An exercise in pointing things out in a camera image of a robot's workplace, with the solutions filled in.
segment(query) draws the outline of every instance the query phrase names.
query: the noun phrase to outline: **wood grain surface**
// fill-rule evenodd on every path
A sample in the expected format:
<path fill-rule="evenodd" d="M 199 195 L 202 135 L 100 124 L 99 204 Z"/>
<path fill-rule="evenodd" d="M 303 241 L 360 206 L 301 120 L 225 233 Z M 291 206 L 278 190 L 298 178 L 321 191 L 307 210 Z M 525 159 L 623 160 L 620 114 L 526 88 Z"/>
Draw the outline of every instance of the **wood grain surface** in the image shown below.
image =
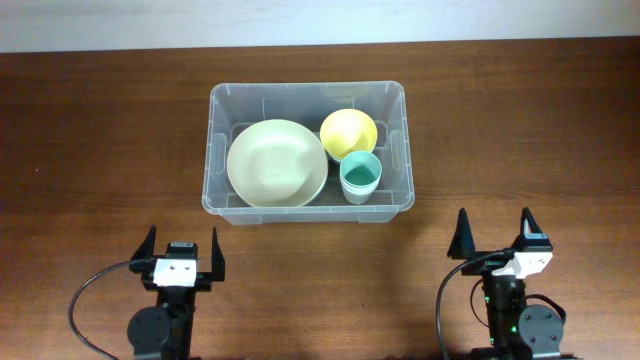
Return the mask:
<path fill-rule="evenodd" d="M 214 85 L 366 80 L 406 90 L 408 212 L 236 227 L 203 210 Z M 458 209 L 493 250 L 513 241 L 523 206 L 555 246 L 527 285 L 568 311 L 562 350 L 637 359 L 639 38 L 0 55 L 0 91 L 2 359 L 97 358 L 70 331 L 69 300 L 151 224 L 158 252 L 194 241 L 205 264 L 218 227 L 227 280 L 197 297 L 193 355 L 437 358 Z M 454 352 L 489 346 L 469 308 L 475 280 L 455 277 L 444 296 Z M 128 321 L 154 303 L 122 270 L 83 294 L 76 318 L 131 358 Z"/>

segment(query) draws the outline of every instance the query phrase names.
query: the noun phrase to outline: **clear plastic bin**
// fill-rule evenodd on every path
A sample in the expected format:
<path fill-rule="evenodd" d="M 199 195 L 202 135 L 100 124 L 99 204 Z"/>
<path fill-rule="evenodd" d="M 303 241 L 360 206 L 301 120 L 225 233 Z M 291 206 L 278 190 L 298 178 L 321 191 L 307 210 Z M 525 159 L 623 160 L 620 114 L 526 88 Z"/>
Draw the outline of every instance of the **clear plastic bin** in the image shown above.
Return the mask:
<path fill-rule="evenodd" d="M 352 205 L 342 194 L 339 166 L 318 197 L 302 207 L 254 208 L 233 190 L 227 154 L 234 139 L 252 124 L 286 119 L 318 134 L 322 121 L 340 109 L 358 109 L 374 119 L 382 178 L 371 198 Z M 389 222 L 415 201 L 404 89 L 394 81 L 301 84 L 219 84 L 211 92 L 202 205 L 233 225 L 272 222 Z"/>

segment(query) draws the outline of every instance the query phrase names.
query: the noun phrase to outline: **black cable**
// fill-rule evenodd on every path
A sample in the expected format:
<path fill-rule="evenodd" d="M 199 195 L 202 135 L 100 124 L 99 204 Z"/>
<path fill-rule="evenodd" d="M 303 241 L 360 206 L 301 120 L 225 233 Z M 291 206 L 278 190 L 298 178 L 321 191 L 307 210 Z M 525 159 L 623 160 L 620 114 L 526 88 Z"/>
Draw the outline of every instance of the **black cable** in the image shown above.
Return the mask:
<path fill-rule="evenodd" d="M 531 294 L 531 295 L 525 296 L 524 299 L 525 300 L 538 299 L 546 302 L 547 304 L 551 305 L 553 310 L 555 310 L 558 313 L 558 316 L 560 316 L 560 320 L 562 321 L 562 325 L 564 325 L 567 322 L 567 312 L 564 311 L 564 309 L 560 305 L 556 304 L 556 302 L 551 300 L 550 298 L 540 294 Z"/>
<path fill-rule="evenodd" d="M 480 256 L 479 258 L 470 259 L 462 264 L 456 266 L 447 276 L 445 276 L 444 280 L 442 280 L 442 284 L 440 284 L 440 288 L 438 289 L 438 297 L 436 299 L 436 332 L 438 333 L 438 342 L 440 343 L 440 350 L 442 351 L 442 357 L 444 360 L 450 360 L 449 353 L 447 352 L 447 345 L 444 343 L 444 336 L 442 335 L 442 328 L 440 327 L 440 303 L 442 302 L 442 293 L 444 292 L 444 287 L 447 285 L 449 280 L 455 275 L 458 271 L 464 269 L 465 267 L 475 264 L 477 262 L 481 262 L 492 258 L 494 256 L 505 256 L 511 253 L 511 249 L 499 250 L 496 252 L 492 252 L 487 255 Z"/>
<path fill-rule="evenodd" d="M 476 308 L 473 306 L 473 294 L 475 294 L 476 288 L 480 284 L 482 284 L 482 279 L 478 280 L 475 284 L 473 284 L 473 288 L 471 288 L 471 295 L 469 296 L 469 304 L 471 304 L 471 311 L 473 311 L 473 315 L 476 317 L 476 319 L 478 319 L 478 321 L 480 321 L 480 324 L 482 324 L 482 325 L 484 325 L 486 327 L 489 327 L 489 325 L 487 325 L 487 323 L 485 323 L 484 321 L 482 321 L 480 319 L 480 317 L 476 313 Z"/>
<path fill-rule="evenodd" d="M 87 339 L 84 335 L 82 335 L 82 333 L 80 333 L 80 330 L 78 330 L 78 328 L 76 327 L 76 323 L 73 321 L 73 308 L 76 306 L 76 301 L 78 301 L 78 297 L 80 296 L 80 294 L 82 294 L 84 289 L 86 289 L 87 286 L 89 286 L 89 284 L 91 284 L 93 281 L 95 281 L 96 279 L 98 279 L 102 275 L 110 273 L 113 270 L 119 269 L 119 268 L 127 266 L 129 264 L 135 264 L 135 263 L 144 262 L 144 261 L 148 261 L 148 260 L 141 259 L 141 260 L 133 260 L 133 261 L 124 261 L 124 262 L 121 262 L 119 264 L 115 264 L 115 265 L 109 266 L 108 268 L 106 268 L 106 269 L 98 272 L 97 274 L 93 275 L 91 278 L 89 278 L 89 280 L 85 281 L 84 284 L 82 284 L 82 286 L 78 289 L 78 291 L 76 291 L 76 293 L 71 298 L 71 303 L 69 304 L 69 312 L 68 312 L 69 325 L 71 326 L 71 330 L 73 331 L 74 334 L 76 334 L 78 339 L 80 339 L 80 341 L 82 341 L 83 344 L 87 345 L 91 350 L 93 350 L 93 351 L 97 352 L 98 354 L 106 357 L 107 359 L 118 360 L 117 357 L 115 357 L 115 356 L 109 354 L 108 352 L 100 349 L 99 347 L 94 345 L 91 341 L 89 341 L 89 339 Z"/>

